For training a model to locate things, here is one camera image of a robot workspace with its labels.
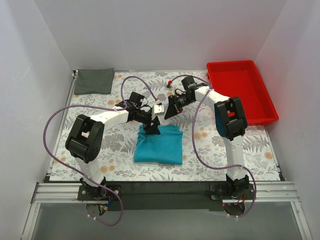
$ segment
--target folded cloth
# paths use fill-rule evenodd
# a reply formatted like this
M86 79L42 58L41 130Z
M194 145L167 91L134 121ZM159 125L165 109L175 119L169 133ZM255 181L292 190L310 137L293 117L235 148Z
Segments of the folded cloth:
M147 135L140 126L135 163L182 164L182 131L179 126L158 126L160 135Z
M109 69L79 69L74 94L110 94L115 71Z

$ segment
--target floral tablecloth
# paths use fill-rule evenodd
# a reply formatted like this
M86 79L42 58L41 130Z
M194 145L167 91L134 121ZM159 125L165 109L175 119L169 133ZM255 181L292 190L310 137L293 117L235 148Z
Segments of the floral tablecloth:
M188 74L203 79L206 72L117 72L114 76L112 91L109 95L85 94L73 95L71 105L82 104L111 108L121 101L120 87L123 79L127 76L138 76L144 79L151 87L165 109L168 106L170 91L165 89L166 82L175 76ZM181 86L181 79L173 82L173 85ZM145 85L137 80L130 79L124 85L124 97L129 98L132 91L140 93L153 103L153 98ZM162 125L174 124L180 126L183 131L183 164L170 165L158 163L134 163L135 152L140 123L128 122L106 130L103 136L101 151L98 156L100 171L107 181L225 181L226 171L212 170L203 166L194 153L191 140L191 128L197 102L183 108L183 113L164 120L161 116ZM87 116L100 113L100 110L91 108L74 107L68 110L64 121L63 130L57 147L57 157L76 168L78 164L70 153L65 149L65 142L76 116ZM201 106L195 127L195 140L197 149L209 165L222 167L227 165L225 145L219 136L214 112L207 106ZM244 136L244 163L252 171L258 181L280 180L276 163L271 151L270 143L263 126L250 126ZM65 166L54 162L50 175L51 181L78 181L80 175Z

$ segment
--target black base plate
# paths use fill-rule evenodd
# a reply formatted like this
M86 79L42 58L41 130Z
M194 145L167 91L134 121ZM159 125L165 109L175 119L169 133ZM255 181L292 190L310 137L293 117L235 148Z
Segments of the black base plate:
M225 186L225 181L118 181L108 182L107 187L118 190L119 196L126 210L171 210L171 209L209 209L210 211L224 211L222 199L230 199L221 196L211 199L206 192L217 190ZM79 201L96 201L79 187ZM251 188L246 192L246 199L253 199ZM116 197L112 197L112 203L108 211L119 211L120 203Z

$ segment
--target white backdrop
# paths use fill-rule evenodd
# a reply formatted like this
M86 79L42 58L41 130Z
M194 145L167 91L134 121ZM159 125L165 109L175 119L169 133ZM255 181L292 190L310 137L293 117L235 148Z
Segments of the white backdrop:
M50 160L45 123L65 105L72 72L32 0L0 0L0 33L0 239L19 240Z
M320 239L320 1L286 3L256 64L279 121L268 130L280 168L294 181L313 239Z
M71 69L254 60L286 0L34 0Z

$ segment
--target glass panel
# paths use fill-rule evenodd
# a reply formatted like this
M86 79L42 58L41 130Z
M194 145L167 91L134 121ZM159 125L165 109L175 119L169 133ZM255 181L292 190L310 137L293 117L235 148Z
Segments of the glass panel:
M110 211L102 218L114 221L118 214ZM42 203L32 239L302 239L290 202L257 202L238 221L220 214L205 209L127 210L117 226L108 227L86 217L85 204Z

